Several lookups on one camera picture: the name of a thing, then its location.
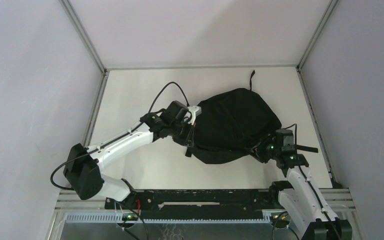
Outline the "black backpack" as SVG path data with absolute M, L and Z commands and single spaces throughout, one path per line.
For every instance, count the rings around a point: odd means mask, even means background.
M 249 88 L 223 92 L 198 104 L 201 114 L 195 121 L 194 145 L 186 149 L 186 157 L 208 165 L 253 157 L 253 147 L 261 139 L 276 130 L 290 129 L 282 126 L 252 84 L 250 81 Z

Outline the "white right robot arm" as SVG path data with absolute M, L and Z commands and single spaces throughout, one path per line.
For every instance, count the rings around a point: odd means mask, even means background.
M 300 151 L 318 153 L 316 147 L 298 145 L 291 129 L 281 128 L 255 146 L 252 153 L 262 163 L 274 160 L 285 179 L 272 182 L 269 203 L 284 208 L 300 240 L 350 240 L 352 226 L 340 219 L 321 193 L 309 163 Z

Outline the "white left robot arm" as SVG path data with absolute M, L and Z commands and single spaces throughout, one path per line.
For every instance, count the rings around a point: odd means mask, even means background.
M 192 146 L 201 112 L 199 106 L 185 106 L 175 100 L 167 108 L 146 113 L 128 130 L 106 141 L 89 146 L 76 144 L 70 149 L 63 175 L 80 200 L 101 196 L 129 209 L 137 200 L 133 188 L 125 180 L 105 175 L 104 170 L 126 154 L 166 137 L 178 145 Z

